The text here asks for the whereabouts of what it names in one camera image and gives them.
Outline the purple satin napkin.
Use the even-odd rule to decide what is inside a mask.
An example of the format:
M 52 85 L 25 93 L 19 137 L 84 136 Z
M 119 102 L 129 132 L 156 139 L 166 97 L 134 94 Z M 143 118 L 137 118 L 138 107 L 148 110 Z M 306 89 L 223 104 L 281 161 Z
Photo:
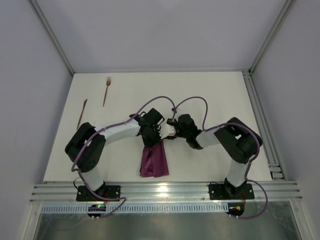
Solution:
M 142 178 L 159 178 L 169 175 L 169 168 L 163 141 L 154 146 L 144 146 L 139 169 Z

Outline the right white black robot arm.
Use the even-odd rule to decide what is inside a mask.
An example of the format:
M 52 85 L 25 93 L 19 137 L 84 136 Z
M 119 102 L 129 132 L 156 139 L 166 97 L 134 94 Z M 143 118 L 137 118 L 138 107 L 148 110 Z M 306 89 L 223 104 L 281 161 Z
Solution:
M 224 182 L 212 181 L 208 185 L 211 200 L 254 198 L 248 173 L 263 145 L 257 133 L 236 117 L 205 130 L 199 129 L 189 114 L 182 114 L 178 119 L 169 119 L 166 123 L 174 129 L 174 135 L 168 136 L 167 139 L 183 138 L 195 150 L 221 145 L 231 158 L 229 172 Z

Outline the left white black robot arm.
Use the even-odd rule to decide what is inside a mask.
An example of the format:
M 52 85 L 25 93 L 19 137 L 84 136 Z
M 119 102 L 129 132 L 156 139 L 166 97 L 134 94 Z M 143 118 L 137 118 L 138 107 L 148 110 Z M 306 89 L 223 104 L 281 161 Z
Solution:
M 162 177 L 169 174 L 161 124 L 164 117 L 154 108 L 142 114 L 132 114 L 128 119 L 99 128 L 88 122 L 83 123 L 65 147 L 73 165 L 85 186 L 101 197 L 105 196 L 106 184 L 100 176 L 97 164 L 104 147 L 125 138 L 142 138 L 144 148 L 140 164 L 140 176 Z

